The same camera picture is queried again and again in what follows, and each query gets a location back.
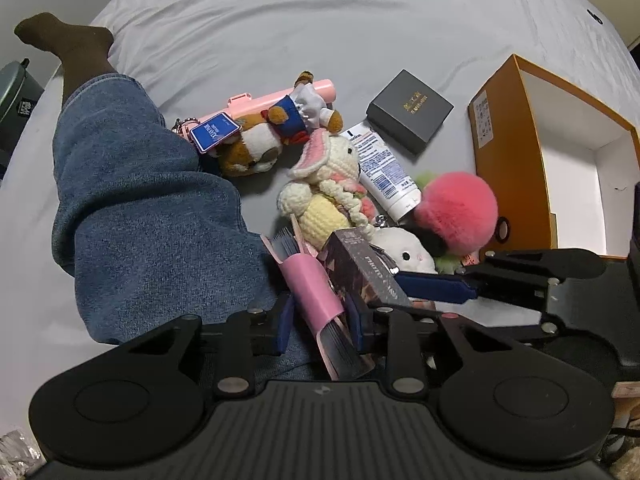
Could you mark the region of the pink sleeved black brush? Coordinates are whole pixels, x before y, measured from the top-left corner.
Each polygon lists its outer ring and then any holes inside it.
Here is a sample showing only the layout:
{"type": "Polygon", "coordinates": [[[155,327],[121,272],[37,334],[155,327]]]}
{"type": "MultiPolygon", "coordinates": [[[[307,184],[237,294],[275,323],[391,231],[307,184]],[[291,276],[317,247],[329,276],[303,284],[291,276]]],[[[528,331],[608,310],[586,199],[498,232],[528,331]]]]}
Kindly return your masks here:
{"type": "Polygon", "coordinates": [[[355,349],[343,322],[341,299],[296,226],[260,238],[302,311],[331,379],[355,380],[369,374],[374,363],[355,349]]]}

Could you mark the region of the white puppy plush keychain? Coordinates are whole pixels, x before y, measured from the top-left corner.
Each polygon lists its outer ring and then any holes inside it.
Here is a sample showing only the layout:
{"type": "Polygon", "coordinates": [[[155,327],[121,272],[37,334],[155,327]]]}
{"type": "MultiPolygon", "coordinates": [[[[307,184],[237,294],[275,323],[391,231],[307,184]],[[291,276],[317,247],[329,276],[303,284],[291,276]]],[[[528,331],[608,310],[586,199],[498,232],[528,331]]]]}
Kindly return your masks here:
{"type": "Polygon", "coordinates": [[[431,254],[415,235],[403,228],[393,226],[378,229],[371,235],[370,242],[373,246],[382,249],[401,271],[437,273],[431,254]]]}

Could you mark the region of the dark patterned card box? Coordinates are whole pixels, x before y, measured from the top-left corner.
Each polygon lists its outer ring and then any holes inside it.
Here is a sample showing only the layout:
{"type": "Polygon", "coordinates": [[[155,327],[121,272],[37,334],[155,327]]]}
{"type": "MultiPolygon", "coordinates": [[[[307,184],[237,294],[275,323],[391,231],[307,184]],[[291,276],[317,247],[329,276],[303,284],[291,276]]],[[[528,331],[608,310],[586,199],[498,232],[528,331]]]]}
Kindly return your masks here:
{"type": "Polygon", "coordinates": [[[411,301],[357,229],[334,231],[318,253],[335,290],[359,297],[369,308],[410,308],[411,301]]]}

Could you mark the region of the pink fluffy pompom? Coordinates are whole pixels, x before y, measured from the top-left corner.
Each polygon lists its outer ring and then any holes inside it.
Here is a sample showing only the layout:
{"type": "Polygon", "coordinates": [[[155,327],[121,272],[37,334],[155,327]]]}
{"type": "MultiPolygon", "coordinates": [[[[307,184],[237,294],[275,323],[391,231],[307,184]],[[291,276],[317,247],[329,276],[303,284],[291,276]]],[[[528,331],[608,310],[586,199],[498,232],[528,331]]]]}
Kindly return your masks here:
{"type": "Polygon", "coordinates": [[[471,255],[494,235],[497,199],[487,182],[475,174],[447,172],[424,186],[413,219],[419,228],[441,238],[450,254],[471,255]]]}

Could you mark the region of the crocheted white bunny doll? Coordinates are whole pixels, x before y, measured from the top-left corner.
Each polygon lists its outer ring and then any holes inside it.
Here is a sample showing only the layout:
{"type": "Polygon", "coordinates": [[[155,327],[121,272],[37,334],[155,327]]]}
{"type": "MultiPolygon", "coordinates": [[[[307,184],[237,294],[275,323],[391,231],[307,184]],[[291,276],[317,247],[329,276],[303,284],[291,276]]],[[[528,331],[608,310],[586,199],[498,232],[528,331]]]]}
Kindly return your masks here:
{"type": "Polygon", "coordinates": [[[290,180],[277,198],[283,217],[295,217],[306,243],[321,249],[337,230],[355,228],[370,238],[378,214],[360,183],[356,146],[326,129],[311,133],[290,180]]]}

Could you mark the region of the white lotion tube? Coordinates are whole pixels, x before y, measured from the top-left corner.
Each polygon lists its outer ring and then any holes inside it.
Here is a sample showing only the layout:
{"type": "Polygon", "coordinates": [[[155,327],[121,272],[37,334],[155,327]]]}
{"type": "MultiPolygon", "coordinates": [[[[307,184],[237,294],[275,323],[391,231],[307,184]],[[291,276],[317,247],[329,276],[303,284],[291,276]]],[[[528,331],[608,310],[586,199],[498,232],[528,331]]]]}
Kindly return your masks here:
{"type": "Polygon", "coordinates": [[[393,222],[401,222],[421,201],[421,191],[392,150],[367,122],[341,133],[356,148],[360,182],[393,222]]]}

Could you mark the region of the brown white chef plush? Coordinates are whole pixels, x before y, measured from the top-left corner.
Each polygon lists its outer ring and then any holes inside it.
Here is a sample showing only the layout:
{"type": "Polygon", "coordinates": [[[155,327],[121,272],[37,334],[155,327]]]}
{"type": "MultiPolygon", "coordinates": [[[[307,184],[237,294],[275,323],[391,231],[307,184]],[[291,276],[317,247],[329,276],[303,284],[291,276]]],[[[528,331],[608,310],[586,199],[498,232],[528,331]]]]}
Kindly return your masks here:
{"type": "Polygon", "coordinates": [[[342,115],[316,89],[308,70],[298,75],[293,89],[279,101],[236,122],[240,133],[217,150],[219,171],[229,178],[263,174],[287,145],[304,144],[318,129],[337,134],[343,128],[342,115]]]}

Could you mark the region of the pink tube case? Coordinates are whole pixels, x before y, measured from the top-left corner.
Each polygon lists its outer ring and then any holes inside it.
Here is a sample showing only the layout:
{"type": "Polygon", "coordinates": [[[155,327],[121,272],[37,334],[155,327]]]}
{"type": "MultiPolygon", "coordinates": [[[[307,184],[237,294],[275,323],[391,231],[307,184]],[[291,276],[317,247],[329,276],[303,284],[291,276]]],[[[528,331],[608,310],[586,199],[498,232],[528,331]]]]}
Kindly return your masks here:
{"type": "MultiPolygon", "coordinates": [[[[331,79],[321,79],[315,81],[312,85],[328,104],[336,100],[336,89],[331,79]]],[[[228,99],[227,106],[221,110],[217,110],[200,118],[177,119],[175,125],[171,127],[171,130],[183,139],[189,140],[189,132],[193,128],[217,114],[226,113],[229,117],[235,119],[247,114],[258,113],[273,106],[275,102],[278,102],[292,91],[292,88],[287,88],[266,94],[265,96],[256,96],[256,98],[253,98],[249,93],[241,93],[228,99]]]]}

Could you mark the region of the orange cardboard storage box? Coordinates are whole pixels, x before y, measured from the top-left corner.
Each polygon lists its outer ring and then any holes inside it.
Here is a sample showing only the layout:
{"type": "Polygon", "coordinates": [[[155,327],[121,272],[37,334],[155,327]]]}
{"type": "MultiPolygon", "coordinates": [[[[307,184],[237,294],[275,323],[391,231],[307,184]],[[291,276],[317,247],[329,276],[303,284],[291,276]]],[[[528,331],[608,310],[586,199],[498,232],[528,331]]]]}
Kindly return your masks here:
{"type": "Polygon", "coordinates": [[[498,203],[487,249],[626,257],[639,181],[631,122],[517,54],[484,83],[468,113],[476,172],[498,203]]]}

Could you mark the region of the blue jeans leg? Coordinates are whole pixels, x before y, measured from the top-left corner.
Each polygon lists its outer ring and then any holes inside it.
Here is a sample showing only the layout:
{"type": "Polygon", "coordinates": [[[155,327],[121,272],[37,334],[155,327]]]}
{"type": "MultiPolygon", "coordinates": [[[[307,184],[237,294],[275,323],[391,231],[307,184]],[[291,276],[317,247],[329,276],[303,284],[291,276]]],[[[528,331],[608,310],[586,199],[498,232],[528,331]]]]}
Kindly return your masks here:
{"type": "Polygon", "coordinates": [[[64,103],[52,142],[56,263],[90,337],[122,344],[174,318],[269,309],[282,275],[227,180],[165,126],[134,79],[104,74],[64,103]]]}

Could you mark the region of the black gift box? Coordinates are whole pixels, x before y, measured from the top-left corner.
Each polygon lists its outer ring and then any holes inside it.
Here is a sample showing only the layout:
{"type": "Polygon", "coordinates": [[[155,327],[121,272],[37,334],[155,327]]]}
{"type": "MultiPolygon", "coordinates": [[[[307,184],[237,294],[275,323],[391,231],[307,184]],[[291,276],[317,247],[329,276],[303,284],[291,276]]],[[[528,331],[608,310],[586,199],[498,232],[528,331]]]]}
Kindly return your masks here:
{"type": "Polygon", "coordinates": [[[367,121],[413,155],[420,155],[454,106],[408,70],[369,103],[367,121]]]}

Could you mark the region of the blue hang tag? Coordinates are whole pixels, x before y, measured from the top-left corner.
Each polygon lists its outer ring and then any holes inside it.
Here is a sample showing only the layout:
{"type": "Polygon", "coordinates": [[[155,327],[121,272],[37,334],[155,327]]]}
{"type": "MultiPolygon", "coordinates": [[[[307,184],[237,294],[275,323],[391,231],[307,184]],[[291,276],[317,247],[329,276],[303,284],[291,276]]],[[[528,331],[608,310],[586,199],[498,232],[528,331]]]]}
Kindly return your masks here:
{"type": "Polygon", "coordinates": [[[227,113],[221,112],[199,122],[190,130],[190,137],[198,151],[206,154],[240,131],[241,126],[227,113]]]}

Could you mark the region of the dark brown sock foot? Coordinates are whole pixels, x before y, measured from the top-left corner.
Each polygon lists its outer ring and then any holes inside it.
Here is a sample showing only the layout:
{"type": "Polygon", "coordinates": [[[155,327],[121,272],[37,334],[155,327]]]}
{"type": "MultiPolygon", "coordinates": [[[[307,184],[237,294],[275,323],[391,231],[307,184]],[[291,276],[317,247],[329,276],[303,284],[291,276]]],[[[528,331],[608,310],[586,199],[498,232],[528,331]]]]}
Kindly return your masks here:
{"type": "Polygon", "coordinates": [[[107,28],[68,24],[51,13],[39,13],[19,22],[14,34],[24,44],[60,60],[63,102],[91,79],[115,73],[108,62],[114,37],[107,28]]]}

